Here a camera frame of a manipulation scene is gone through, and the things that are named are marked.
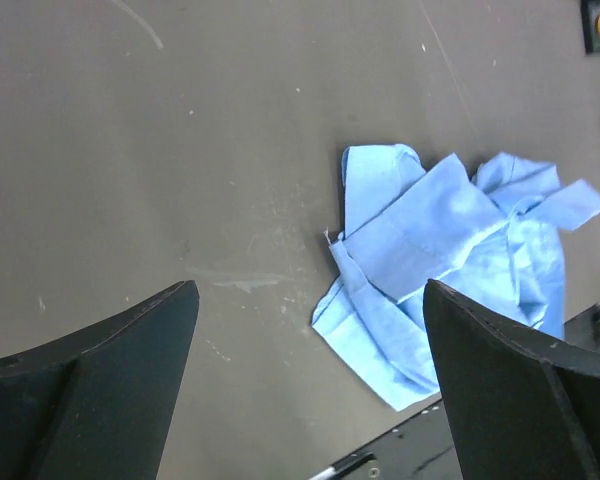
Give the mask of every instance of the white stain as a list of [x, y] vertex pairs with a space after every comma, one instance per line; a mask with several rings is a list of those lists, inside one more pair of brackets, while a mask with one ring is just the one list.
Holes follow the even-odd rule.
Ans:
[[219, 272], [195, 267], [187, 267], [187, 271], [206, 279], [217, 287], [236, 287], [247, 293], [251, 293], [254, 288], [270, 287], [285, 280], [291, 280], [289, 277], [276, 273]]
[[158, 35], [153, 30], [153, 28], [151, 28], [151, 25], [149, 25], [144, 18], [142, 18], [136, 12], [131, 10], [131, 7], [129, 7], [129, 5], [124, 3], [122, 0], [111, 0], [111, 3], [113, 3], [116, 7], [118, 7], [123, 12], [127, 13], [131, 18], [138, 22], [138, 24], [142, 28], [144, 28], [144, 30], [151, 36], [154, 43], [156, 44], [156, 47], [158, 47], [158, 50], [162, 50], [164, 48], [164, 45], [162, 45], [160, 38], [158, 38]]

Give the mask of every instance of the fabric fold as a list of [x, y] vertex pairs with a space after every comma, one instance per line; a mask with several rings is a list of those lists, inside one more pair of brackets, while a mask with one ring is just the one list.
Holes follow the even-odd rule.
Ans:
[[313, 328], [391, 407], [438, 390], [422, 314], [429, 278], [557, 338], [564, 257], [557, 228], [600, 213], [586, 182], [501, 153], [469, 180], [457, 156], [429, 172], [406, 145], [343, 155], [345, 228], [330, 246], [341, 276]]

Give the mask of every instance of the black box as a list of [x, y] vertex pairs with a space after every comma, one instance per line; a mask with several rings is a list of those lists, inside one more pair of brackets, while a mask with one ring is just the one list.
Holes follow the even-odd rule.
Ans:
[[600, 35], [597, 22], [600, 16], [600, 0], [582, 0], [582, 26], [587, 53], [600, 53]]

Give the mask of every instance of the gray table surface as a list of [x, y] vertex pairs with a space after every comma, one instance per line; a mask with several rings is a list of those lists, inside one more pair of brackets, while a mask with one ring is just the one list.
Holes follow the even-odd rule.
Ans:
[[[310, 476], [410, 413], [308, 326], [342, 150], [395, 142], [600, 190], [578, 2], [0, 2], [0, 356], [194, 278], [159, 479]], [[600, 217], [563, 239], [573, 315], [600, 300]]]

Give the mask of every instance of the blue cloth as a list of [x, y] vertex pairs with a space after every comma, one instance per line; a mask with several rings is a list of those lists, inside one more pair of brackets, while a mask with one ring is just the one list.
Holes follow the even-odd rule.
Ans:
[[395, 410], [438, 391], [422, 313], [441, 279], [486, 307], [563, 336], [565, 272], [557, 228], [600, 213], [555, 165], [500, 154], [473, 180], [457, 156], [429, 172], [405, 146], [349, 148], [345, 227], [330, 245], [340, 277], [313, 328]]

